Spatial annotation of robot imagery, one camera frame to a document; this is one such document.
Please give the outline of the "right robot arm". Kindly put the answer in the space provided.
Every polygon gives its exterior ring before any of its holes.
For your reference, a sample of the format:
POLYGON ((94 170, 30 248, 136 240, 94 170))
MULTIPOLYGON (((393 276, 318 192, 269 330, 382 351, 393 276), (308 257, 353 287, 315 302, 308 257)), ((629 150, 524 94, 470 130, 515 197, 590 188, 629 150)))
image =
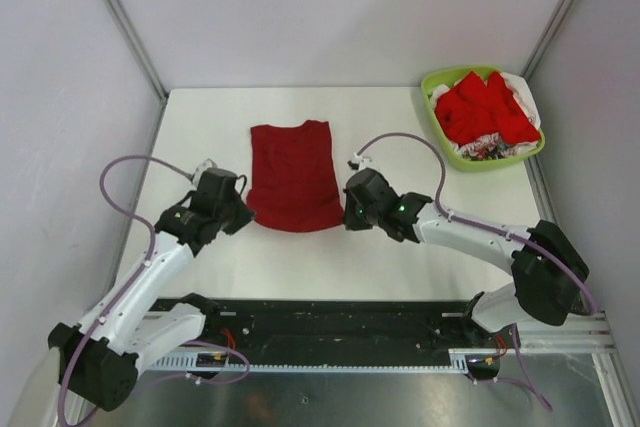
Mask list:
POLYGON ((397 194, 371 168, 352 175, 344 193, 349 231, 378 227, 396 242, 447 247, 511 276, 511 283, 467 304, 461 335, 469 346, 484 348, 499 330, 523 320, 558 327, 577 313, 589 269, 557 225, 539 221, 526 228, 462 218, 431 197, 397 194))

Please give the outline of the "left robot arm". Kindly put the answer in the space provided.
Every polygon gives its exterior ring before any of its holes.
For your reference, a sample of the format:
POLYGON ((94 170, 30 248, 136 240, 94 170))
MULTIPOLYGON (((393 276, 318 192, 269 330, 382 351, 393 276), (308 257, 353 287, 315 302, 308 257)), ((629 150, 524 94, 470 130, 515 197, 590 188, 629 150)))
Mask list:
POLYGON ((57 324, 48 336, 58 351, 59 384, 104 411, 124 403, 139 377, 179 345, 207 347, 221 323, 182 300, 169 312, 145 316, 164 286, 189 266, 219 233, 233 235, 254 218, 236 184, 240 176, 210 165, 193 177, 193 189, 147 228, 149 245, 135 267, 75 325, 57 324))

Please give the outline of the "dark red t-shirt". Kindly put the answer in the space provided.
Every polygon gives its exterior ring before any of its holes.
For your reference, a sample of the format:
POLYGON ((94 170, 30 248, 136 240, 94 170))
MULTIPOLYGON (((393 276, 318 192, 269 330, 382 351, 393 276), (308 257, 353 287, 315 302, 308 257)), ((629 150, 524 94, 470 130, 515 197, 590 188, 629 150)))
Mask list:
POLYGON ((343 208, 326 121, 250 129, 251 188, 247 204, 263 227, 310 233, 339 226, 343 208))

